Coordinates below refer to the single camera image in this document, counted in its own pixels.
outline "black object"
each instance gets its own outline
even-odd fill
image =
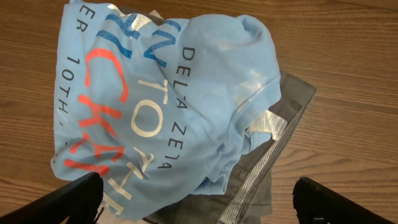
[[[293,207],[300,224],[392,223],[308,177],[294,186]]]
[[[96,172],[80,177],[36,201],[0,218],[0,223],[95,223],[103,197],[103,181]]]

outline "olive gray garment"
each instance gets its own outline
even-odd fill
[[[145,220],[159,224],[255,224],[259,216],[270,214],[271,168],[315,94],[314,86],[287,73],[282,73],[280,88],[282,98],[269,110],[288,122],[282,137],[278,141],[265,142],[241,156],[229,177],[224,195],[188,195]]]

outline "blue fabric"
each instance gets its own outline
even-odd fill
[[[137,220],[188,194],[223,194],[245,130],[280,99],[266,27],[250,16],[169,19],[71,1],[58,40],[54,174],[97,171],[104,201]]]

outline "letter o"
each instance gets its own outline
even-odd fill
[[[155,109],[157,112],[157,115],[159,115],[159,124],[157,125],[155,130],[143,131],[137,127],[136,116],[137,116],[137,113],[139,111],[139,108],[141,108],[141,106],[150,106],[151,108]],[[138,102],[136,108],[134,109],[134,113],[132,114],[132,118],[131,118],[131,128],[134,130],[134,132],[136,134],[138,134],[139,136],[145,137],[145,138],[155,136],[162,129],[162,124],[163,124],[163,112],[157,103],[153,102],[152,100],[141,100],[140,102]]]

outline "light blue shirt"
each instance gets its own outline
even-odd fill
[[[280,99],[271,35],[250,16],[155,25],[112,4],[65,5],[54,95],[54,174],[97,171],[137,220],[188,194],[224,194],[246,128]]]

